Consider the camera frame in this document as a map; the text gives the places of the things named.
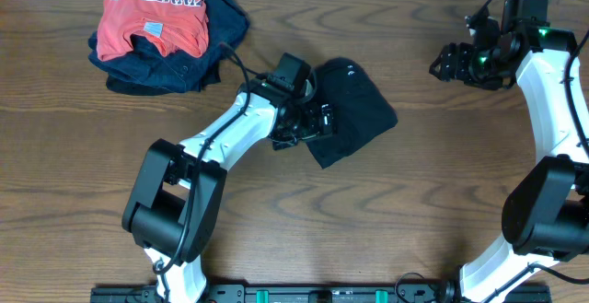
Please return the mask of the black t-shirt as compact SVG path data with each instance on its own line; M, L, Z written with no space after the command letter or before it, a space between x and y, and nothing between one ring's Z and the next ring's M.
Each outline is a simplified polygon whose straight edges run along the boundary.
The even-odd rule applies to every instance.
M333 109L334 135L306 145L323 169L395 127L398 117L373 80L355 61L330 59L315 69L314 101Z

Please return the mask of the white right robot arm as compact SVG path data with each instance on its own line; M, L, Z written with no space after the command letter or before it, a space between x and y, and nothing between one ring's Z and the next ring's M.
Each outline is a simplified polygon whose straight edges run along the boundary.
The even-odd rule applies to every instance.
M456 278L437 289L439 302L505 302L534 274L588 252L588 110L578 82L572 32L523 27L450 43L432 62L442 81L486 89L504 78L524 94L536 165L508 195L499 237Z

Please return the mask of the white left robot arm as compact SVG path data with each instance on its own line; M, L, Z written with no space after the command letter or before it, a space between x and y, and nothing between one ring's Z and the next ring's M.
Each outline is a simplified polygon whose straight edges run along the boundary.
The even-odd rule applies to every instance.
M207 287L201 256L210 240L228 171L260 140L275 150L335 132L333 107L269 82L240 86L231 107L200 133L146 151L121 226L152 262L156 297L197 302Z

